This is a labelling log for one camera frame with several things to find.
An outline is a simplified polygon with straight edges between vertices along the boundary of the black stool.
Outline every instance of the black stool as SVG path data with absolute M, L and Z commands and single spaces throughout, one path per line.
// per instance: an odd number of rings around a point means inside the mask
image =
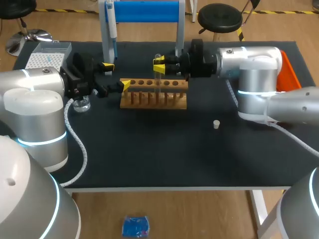
M 251 2 L 253 7 L 243 23 L 242 14 L 249 2 Z M 203 27 L 203 29 L 199 31 L 199 34 L 203 33 L 205 30 L 214 32 L 213 41 L 217 41 L 217 33 L 230 33 L 238 30 L 241 26 L 246 24 L 248 18 L 259 2 L 260 0 L 248 0 L 241 12 L 230 5 L 222 3 L 212 3 L 204 6 L 198 12 L 198 23 Z
M 35 0 L 1 0 L 0 1 L 0 18 L 16 19 L 20 32 L 13 35 L 5 45 L 5 50 L 13 55 L 18 56 L 26 41 L 52 41 L 52 36 L 47 31 L 41 29 L 26 28 L 22 17 L 29 15 L 36 8 Z

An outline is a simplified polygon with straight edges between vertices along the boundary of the wooden floor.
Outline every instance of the wooden floor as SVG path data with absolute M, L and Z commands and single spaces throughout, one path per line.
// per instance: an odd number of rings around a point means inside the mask
M 223 2 L 242 9 L 246 0 L 199 0 L 198 9 Z M 38 8 L 97 9 L 89 0 L 38 0 Z M 257 10 L 312 10 L 311 0 L 261 0 Z M 54 39 L 101 41 L 97 15 L 84 13 L 34 12 L 25 19 L 28 28 L 42 28 Z M 211 41 L 212 33 L 186 17 L 185 39 Z M 254 14 L 242 28 L 246 41 L 296 41 L 310 73 L 319 83 L 318 15 Z M 0 71 L 11 70 L 15 57 L 5 53 L 8 38 L 18 31 L 14 20 L 4 20 L 0 36 Z M 118 24 L 119 41 L 175 41 L 176 25 L 162 23 Z M 220 41 L 238 41 L 236 32 Z M 280 191 L 264 191 L 268 211 Z M 82 193 L 74 196 L 82 215 L 81 239 L 117 239 L 125 215 L 147 215 L 152 239 L 253 239 L 256 227 L 250 200 L 244 191 Z

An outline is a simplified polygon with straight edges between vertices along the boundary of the small white cap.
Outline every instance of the small white cap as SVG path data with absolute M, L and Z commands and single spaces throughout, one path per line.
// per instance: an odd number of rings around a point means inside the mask
M 214 129 L 218 129 L 220 122 L 219 120 L 214 120 L 213 124 L 214 124 Z

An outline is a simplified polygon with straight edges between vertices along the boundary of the stool seat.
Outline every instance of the stool seat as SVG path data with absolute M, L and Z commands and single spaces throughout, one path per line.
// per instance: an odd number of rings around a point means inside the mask
M 198 12 L 198 23 L 208 31 L 230 33 L 240 28 L 243 17 L 236 8 L 222 3 L 204 6 Z
M 10 20 L 25 17 L 35 8 L 35 0 L 4 1 L 0 3 L 0 18 Z

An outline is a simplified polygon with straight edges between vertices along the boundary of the white cable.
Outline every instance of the white cable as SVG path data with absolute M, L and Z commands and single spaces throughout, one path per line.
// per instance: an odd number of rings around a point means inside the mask
M 74 183 L 76 180 L 78 180 L 79 177 L 81 177 L 81 175 L 83 174 L 83 172 L 84 172 L 84 170 L 86 168 L 87 162 L 88 162 L 88 155 L 86 153 L 86 149 L 84 147 L 84 144 L 79 139 L 79 137 L 76 135 L 76 133 L 73 131 L 73 129 L 72 129 L 71 125 L 70 125 L 69 119 L 68 119 L 68 111 L 69 111 L 69 108 L 72 105 L 72 103 L 73 103 L 73 99 L 70 99 L 68 101 L 68 103 L 66 103 L 66 105 L 65 105 L 65 108 L 64 108 L 64 121 L 65 121 L 65 126 L 67 127 L 67 129 L 69 130 L 70 134 L 73 136 L 73 138 L 79 144 L 79 146 L 80 146 L 80 148 L 82 150 L 82 153 L 83 153 L 83 164 L 82 164 L 82 167 L 81 167 L 80 171 L 78 172 L 78 174 L 74 178 L 72 178 L 71 180 L 69 180 L 69 181 L 67 181 L 65 183 L 61 183 L 60 184 L 62 187 L 66 187 L 66 186 Z
M 319 157 L 319 152 L 316 151 L 315 149 L 311 148 L 309 145 L 307 145 L 305 142 L 303 142 L 301 139 L 299 139 L 298 137 L 296 137 L 295 135 L 293 135 L 292 133 L 290 133 L 288 130 L 286 130 L 285 128 L 282 128 L 281 126 L 269 122 L 268 123 L 271 127 L 274 127 L 278 130 L 280 130 L 282 133 L 286 134 L 287 136 L 289 136 L 290 138 L 292 138 L 294 141 L 296 141 L 298 144 L 300 144 L 303 148 L 305 148 L 306 150 L 308 150 L 310 153 L 312 153 L 313 155 Z
M 228 90 L 231 94 L 231 96 L 233 97 L 233 100 L 236 104 L 236 106 L 238 107 L 238 101 L 237 98 L 234 94 L 233 88 L 231 87 L 229 80 L 226 80 L 226 84 L 228 86 Z M 305 142 L 303 142 L 301 139 L 299 139 L 297 136 L 295 136 L 294 134 L 290 133 L 288 130 L 286 130 L 285 128 L 277 125 L 276 123 L 273 122 L 265 122 L 266 125 L 274 127 L 276 129 L 278 129 L 279 131 L 281 131 L 282 133 L 284 133 L 285 135 L 289 136 L 290 138 L 292 138 L 294 141 L 296 141 L 298 144 L 300 144 L 304 149 L 308 150 L 310 153 L 312 153 L 314 156 L 319 157 L 319 152 L 316 151 L 315 149 L 311 148 L 309 145 L 307 145 Z
M 232 98 L 233 98 L 233 100 L 234 100 L 234 102 L 235 102 L 235 105 L 236 105 L 237 108 L 238 108 L 238 100 L 237 100 L 237 98 L 236 98 L 236 96 L 235 96 L 235 93 L 234 93 L 234 91 L 233 91 L 233 88 L 231 88 L 231 85 L 230 85 L 229 80 L 226 80 L 226 84 L 227 84 L 228 90 L 229 90 L 229 92 L 230 92 L 230 94 L 231 94 L 231 96 L 232 96 Z

